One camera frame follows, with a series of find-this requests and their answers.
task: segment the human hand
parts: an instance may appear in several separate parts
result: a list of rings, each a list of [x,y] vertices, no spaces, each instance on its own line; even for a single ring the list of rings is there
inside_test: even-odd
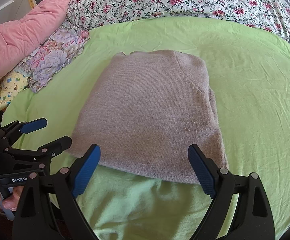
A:
[[[13,193],[10,197],[3,200],[3,206],[6,209],[10,209],[11,211],[16,211],[17,205],[20,199],[20,195],[24,189],[24,186],[14,187]]]

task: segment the floral pillow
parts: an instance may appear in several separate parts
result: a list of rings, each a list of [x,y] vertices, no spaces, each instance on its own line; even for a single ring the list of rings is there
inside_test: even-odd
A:
[[[55,73],[82,53],[88,40],[88,31],[74,27],[65,20],[43,44],[24,58],[14,71],[28,77],[29,87],[36,93],[47,85]]]

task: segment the floral bedspread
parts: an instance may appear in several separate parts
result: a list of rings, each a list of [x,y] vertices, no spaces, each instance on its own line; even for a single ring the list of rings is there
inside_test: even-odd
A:
[[[14,71],[28,77],[33,92],[45,87],[53,75],[72,62],[83,51],[89,32],[64,21],[33,53],[24,58]]]
[[[275,33],[290,43],[287,0],[71,0],[67,11],[68,20],[84,30],[163,16],[235,21]]]

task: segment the green bed sheet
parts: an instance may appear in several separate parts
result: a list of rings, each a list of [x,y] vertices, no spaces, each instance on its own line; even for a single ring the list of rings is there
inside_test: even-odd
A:
[[[216,95],[230,171],[260,175],[278,239],[290,225],[290,44],[264,30],[196,17],[106,25],[90,35],[82,55],[46,88],[37,94],[26,89],[11,102],[4,124],[48,120],[46,128],[21,137],[15,147],[37,149],[70,136],[93,85],[118,52],[172,49],[199,56],[206,62]],[[63,153],[53,159],[51,172],[73,161]],[[103,166],[97,167],[85,193],[77,198],[101,240],[187,240],[210,201],[199,185]],[[235,199],[220,235],[226,233],[234,204]]]

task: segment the black clamp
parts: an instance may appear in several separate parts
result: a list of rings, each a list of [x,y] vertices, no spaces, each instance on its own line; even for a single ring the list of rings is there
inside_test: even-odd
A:
[[[10,196],[8,187],[25,185],[32,172],[49,174],[51,159],[68,149],[72,140],[68,136],[43,145],[37,151],[19,150],[11,146],[23,135],[44,128],[44,118],[32,122],[12,122],[0,128],[0,192]]]
[[[61,214],[72,239],[98,240],[75,198],[85,191],[100,157],[99,146],[93,144],[70,168],[63,167],[54,175],[31,173],[19,200],[12,239],[68,239],[61,235],[51,207],[49,194],[56,194]]]
[[[256,173],[248,177],[231,174],[206,158],[197,145],[188,149],[188,159],[212,202],[190,240],[215,240],[230,207],[233,194],[239,194],[234,217],[222,240],[274,240],[271,207],[261,179]]]

